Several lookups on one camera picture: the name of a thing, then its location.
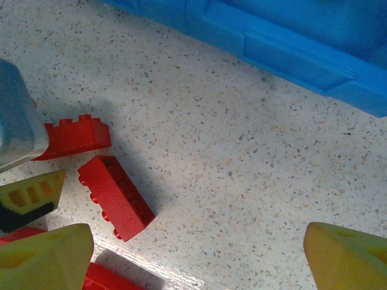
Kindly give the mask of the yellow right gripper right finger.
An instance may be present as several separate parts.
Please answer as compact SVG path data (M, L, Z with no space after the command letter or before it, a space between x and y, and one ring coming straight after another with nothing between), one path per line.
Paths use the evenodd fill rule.
M311 222L304 252L317 289L386 289L384 237Z

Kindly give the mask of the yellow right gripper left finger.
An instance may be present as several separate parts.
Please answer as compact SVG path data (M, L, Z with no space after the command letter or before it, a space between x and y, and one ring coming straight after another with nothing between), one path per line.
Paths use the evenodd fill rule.
M1 289L82 289L94 251L88 224L1 245Z

